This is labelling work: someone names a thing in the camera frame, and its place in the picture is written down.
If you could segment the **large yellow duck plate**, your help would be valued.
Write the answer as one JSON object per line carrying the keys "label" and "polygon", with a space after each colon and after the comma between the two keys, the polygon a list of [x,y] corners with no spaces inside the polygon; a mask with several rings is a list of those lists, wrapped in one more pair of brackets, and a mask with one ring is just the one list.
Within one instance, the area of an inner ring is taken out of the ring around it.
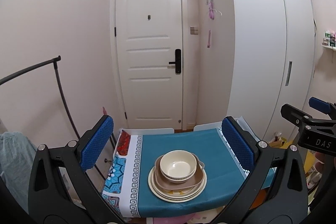
{"label": "large yellow duck plate", "polygon": [[153,167],[149,172],[147,183],[151,192],[159,199],[171,203],[183,203],[195,199],[205,190],[207,174],[204,169],[198,169],[189,180],[174,184],[163,178]]}

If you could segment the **brown plastic basin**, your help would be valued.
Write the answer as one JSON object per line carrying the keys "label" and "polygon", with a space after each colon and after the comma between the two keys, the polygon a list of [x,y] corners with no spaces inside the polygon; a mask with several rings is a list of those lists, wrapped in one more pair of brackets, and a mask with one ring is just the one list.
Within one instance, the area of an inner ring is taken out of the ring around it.
{"label": "brown plastic basin", "polygon": [[160,161],[162,159],[162,155],[158,157],[155,161],[154,165],[154,182],[156,186],[159,186],[164,191],[177,191],[177,190],[184,190],[187,188],[193,188],[200,186],[201,182],[205,178],[204,175],[204,167],[205,164],[199,160],[199,158],[193,154],[196,161],[197,167],[195,172],[185,178],[171,178],[164,174],[160,168]]}

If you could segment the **cream bowl wide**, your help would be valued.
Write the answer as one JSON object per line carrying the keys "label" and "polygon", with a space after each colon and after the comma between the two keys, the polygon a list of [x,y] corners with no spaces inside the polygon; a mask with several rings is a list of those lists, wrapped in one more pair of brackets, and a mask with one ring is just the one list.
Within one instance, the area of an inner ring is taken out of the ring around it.
{"label": "cream bowl wide", "polygon": [[185,178],[194,173],[198,166],[194,155],[185,150],[165,153],[159,164],[161,171],[171,178]]}

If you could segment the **blue patterned tablecloth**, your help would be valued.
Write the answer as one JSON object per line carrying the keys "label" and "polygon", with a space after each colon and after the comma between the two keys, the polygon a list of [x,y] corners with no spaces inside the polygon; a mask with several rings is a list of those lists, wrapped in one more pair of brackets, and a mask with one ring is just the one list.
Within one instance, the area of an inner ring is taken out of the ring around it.
{"label": "blue patterned tablecloth", "polygon": [[102,197],[124,218],[168,218],[225,206],[252,169],[220,128],[179,134],[122,130]]}

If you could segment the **white wardrobe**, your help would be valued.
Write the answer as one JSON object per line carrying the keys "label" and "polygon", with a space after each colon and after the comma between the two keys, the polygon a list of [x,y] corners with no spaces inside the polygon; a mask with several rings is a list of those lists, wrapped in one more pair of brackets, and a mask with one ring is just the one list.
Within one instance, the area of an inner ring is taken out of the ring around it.
{"label": "white wardrobe", "polygon": [[286,139],[280,114],[303,108],[315,56],[311,0],[199,0],[197,124],[243,117],[261,139]]}

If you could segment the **black clothes rack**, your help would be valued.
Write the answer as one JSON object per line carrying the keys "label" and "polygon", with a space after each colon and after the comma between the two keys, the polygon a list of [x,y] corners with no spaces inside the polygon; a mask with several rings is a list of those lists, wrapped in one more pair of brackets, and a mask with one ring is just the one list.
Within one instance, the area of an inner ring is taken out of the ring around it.
{"label": "black clothes rack", "polygon": [[92,128],[107,106],[108,81],[89,61],[63,59],[1,85],[1,120],[34,145],[64,146]]}

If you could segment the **white door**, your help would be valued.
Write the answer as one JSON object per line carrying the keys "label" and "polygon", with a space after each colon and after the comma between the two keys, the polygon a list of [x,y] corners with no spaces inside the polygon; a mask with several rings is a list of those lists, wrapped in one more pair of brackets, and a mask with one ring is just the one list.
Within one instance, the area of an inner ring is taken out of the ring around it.
{"label": "white door", "polygon": [[[114,55],[129,128],[183,128],[183,0],[114,0]],[[175,73],[175,50],[182,73]]]}

